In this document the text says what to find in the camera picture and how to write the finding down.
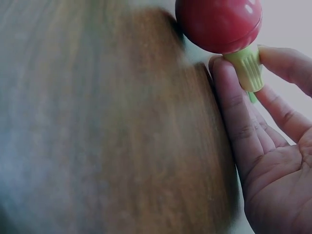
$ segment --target brown wooden table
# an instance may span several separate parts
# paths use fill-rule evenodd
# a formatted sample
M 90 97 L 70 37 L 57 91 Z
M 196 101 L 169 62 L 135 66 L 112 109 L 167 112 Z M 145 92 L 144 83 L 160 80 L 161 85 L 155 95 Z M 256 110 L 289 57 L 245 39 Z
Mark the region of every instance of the brown wooden table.
M 226 233 L 237 178 L 168 0 L 0 1 L 0 233 Z

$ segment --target plastic toy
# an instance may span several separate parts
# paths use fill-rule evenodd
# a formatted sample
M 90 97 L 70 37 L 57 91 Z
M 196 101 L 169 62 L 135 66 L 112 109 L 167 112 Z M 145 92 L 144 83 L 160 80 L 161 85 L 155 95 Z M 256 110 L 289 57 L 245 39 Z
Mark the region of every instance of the plastic toy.
M 233 64 L 254 101 L 253 93 L 264 86 L 254 42 L 262 25 L 260 0 L 176 0 L 175 15 L 191 42 Z

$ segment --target finger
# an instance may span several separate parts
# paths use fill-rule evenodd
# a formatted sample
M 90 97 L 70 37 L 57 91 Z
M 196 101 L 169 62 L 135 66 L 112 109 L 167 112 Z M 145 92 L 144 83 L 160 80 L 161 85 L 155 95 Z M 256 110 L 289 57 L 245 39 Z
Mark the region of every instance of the finger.
M 312 59 L 287 48 L 259 47 L 263 65 L 312 97 Z
M 291 108 L 268 86 L 257 92 L 256 96 L 271 114 L 278 127 L 295 143 L 298 143 L 312 127 L 312 121 Z
M 213 55 L 208 62 L 208 69 L 210 72 L 210 75 L 213 76 L 213 66 L 214 66 L 214 62 L 217 58 L 221 58 L 221 55 Z
M 249 96 L 247 95 L 246 92 L 244 91 L 242 92 L 244 94 L 244 100 L 246 103 L 247 110 L 249 112 L 249 116 L 255 128 L 255 131 L 257 132 L 258 139 L 262 145 L 263 153 L 267 154 L 268 152 L 276 149 L 275 144 L 273 140 L 269 137 L 269 135 L 266 133 L 263 124 L 261 125 L 260 122 L 258 121 L 258 118 L 253 110 L 253 105 L 250 102 Z
M 275 148 L 286 147 L 289 146 L 289 143 L 286 139 L 278 133 L 274 128 L 269 126 L 265 121 L 264 117 L 260 114 L 257 108 L 254 105 L 250 105 L 256 119 L 258 120 L 260 126 L 264 129 L 264 131 L 268 134 L 268 136 L 272 139 Z
M 235 69 L 229 62 L 218 58 L 214 62 L 213 73 L 237 167 L 244 180 L 256 159 L 263 155 L 263 149 L 245 105 Z

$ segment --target palm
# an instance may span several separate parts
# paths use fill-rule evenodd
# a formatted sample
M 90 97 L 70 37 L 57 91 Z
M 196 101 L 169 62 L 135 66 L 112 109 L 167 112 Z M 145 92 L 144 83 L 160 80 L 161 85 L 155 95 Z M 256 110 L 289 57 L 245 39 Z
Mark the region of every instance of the palm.
M 297 145 L 268 152 L 247 176 L 246 215 L 260 233 L 268 233 L 267 227 L 272 233 L 311 232 L 306 225 L 312 211 L 311 136 L 312 129 Z

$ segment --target knuckle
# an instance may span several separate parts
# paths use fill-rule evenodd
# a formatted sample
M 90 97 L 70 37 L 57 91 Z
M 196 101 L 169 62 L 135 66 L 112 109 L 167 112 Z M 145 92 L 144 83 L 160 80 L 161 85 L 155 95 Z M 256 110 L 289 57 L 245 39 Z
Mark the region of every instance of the knuckle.
M 294 116 L 296 115 L 295 110 L 289 110 L 285 113 L 285 115 L 282 118 L 282 124 L 287 124 Z
M 248 124 L 239 129 L 236 133 L 234 133 L 231 137 L 230 140 L 231 142 L 236 142 L 242 139 L 247 139 L 250 138 L 254 133 L 254 125 Z
M 231 108 L 235 108 L 241 104 L 244 103 L 244 98 L 242 95 L 237 95 L 231 99 L 226 100 L 226 102 L 224 103 L 224 108 L 225 109 L 231 109 Z

